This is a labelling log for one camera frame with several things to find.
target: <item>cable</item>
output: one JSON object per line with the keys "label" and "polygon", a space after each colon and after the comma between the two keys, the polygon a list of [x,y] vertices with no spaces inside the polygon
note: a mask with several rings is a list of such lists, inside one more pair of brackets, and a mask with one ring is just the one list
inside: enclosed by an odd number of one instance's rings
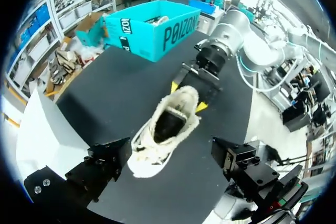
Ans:
{"label": "cable", "polygon": [[239,73],[240,73],[240,76],[241,78],[243,79],[243,81],[245,82],[246,85],[248,85],[250,88],[252,88],[254,91],[257,91],[257,92],[270,92],[270,91],[273,91],[275,89],[277,89],[278,87],[280,87],[286,80],[286,78],[290,75],[290,73],[295,69],[296,67],[296,64],[298,63],[299,59],[296,59],[296,61],[294,62],[293,66],[290,68],[290,70],[288,71],[288,73],[286,74],[286,76],[278,83],[276,84],[275,86],[273,86],[272,88],[270,89],[259,89],[259,88],[256,88],[254,87],[253,85],[251,85],[245,78],[244,74],[243,74],[243,71],[242,71],[242,67],[240,66],[239,64],[239,59],[238,59],[238,55],[236,55],[236,59],[237,59],[237,65],[238,65],[238,70],[239,70]]}

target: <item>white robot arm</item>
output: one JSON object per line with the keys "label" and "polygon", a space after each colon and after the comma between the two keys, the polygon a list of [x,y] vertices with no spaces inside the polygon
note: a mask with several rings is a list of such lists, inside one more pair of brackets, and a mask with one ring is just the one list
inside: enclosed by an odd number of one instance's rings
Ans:
{"label": "white robot arm", "polygon": [[266,43],[251,30],[246,15],[230,10],[217,25],[202,48],[215,47],[223,58],[237,56],[244,75],[252,76],[287,59],[300,59],[304,51],[336,71],[336,51],[303,29],[288,27],[287,41]]}

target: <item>white panel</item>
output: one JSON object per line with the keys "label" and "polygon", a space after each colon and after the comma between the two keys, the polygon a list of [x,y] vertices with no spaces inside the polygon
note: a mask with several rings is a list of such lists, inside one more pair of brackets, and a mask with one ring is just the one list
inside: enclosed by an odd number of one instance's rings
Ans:
{"label": "white panel", "polygon": [[18,132],[16,160],[22,178],[47,165],[65,179],[65,173],[88,155],[88,148],[59,108],[35,90]]}

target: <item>teal shoe box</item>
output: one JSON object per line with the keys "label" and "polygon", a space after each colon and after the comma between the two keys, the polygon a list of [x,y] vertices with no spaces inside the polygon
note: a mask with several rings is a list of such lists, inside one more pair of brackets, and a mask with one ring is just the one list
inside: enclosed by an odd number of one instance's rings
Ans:
{"label": "teal shoe box", "polygon": [[[169,1],[129,7],[102,18],[109,36],[103,40],[107,47],[114,45],[157,62],[196,30],[200,12],[198,8]],[[164,16],[169,20],[152,24]]]}

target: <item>shoe insole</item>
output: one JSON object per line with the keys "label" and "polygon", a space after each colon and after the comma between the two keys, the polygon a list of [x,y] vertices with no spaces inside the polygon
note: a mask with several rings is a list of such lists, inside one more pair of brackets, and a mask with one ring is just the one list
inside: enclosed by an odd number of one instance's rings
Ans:
{"label": "shoe insole", "polygon": [[185,117],[173,111],[165,110],[156,123],[154,141],[162,143],[170,137],[177,136],[185,122]]}

